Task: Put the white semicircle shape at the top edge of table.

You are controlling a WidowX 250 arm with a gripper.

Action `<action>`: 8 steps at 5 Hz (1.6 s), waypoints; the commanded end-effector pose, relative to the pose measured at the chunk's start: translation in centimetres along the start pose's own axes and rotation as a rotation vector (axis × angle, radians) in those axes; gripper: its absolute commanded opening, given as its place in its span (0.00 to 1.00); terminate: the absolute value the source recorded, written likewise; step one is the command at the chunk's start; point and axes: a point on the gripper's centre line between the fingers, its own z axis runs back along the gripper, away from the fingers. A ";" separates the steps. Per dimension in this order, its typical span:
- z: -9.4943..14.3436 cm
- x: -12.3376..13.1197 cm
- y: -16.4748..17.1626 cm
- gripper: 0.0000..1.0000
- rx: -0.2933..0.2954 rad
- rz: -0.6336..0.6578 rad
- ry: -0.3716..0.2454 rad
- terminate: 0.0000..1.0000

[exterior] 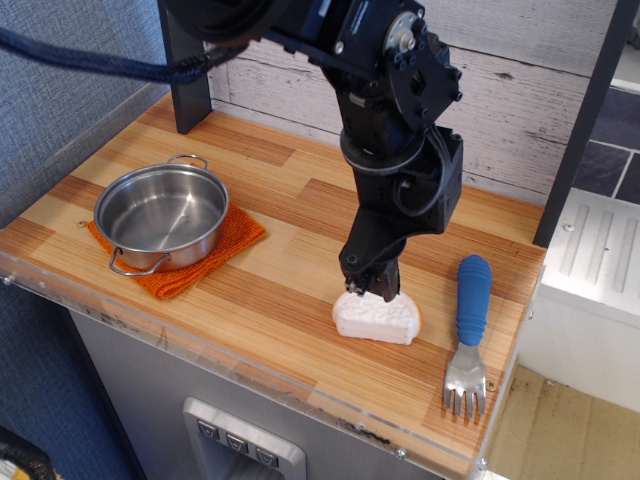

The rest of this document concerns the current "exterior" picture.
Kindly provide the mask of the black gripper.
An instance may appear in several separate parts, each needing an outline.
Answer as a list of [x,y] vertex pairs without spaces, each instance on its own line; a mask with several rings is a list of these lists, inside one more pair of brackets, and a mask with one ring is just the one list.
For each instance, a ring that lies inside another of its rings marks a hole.
[[464,142],[448,128],[432,126],[400,156],[383,163],[343,138],[353,169],[359,208],[339,261],[347,292],[370,290],[386,303],[400,291],[398,256],[406,239],[441,234],[462,193]]

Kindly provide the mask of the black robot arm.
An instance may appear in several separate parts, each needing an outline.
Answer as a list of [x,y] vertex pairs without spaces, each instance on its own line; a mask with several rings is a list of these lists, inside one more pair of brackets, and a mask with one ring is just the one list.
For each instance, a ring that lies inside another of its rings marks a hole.
[[262,39],[304,54],[334,89],[359,208],[339,261],[346,289],[393,300],[408,238],[440,234],[461,195],[463,141],[438,118],[461,72],[416,1],[169,1],[191,37],[237,55]]

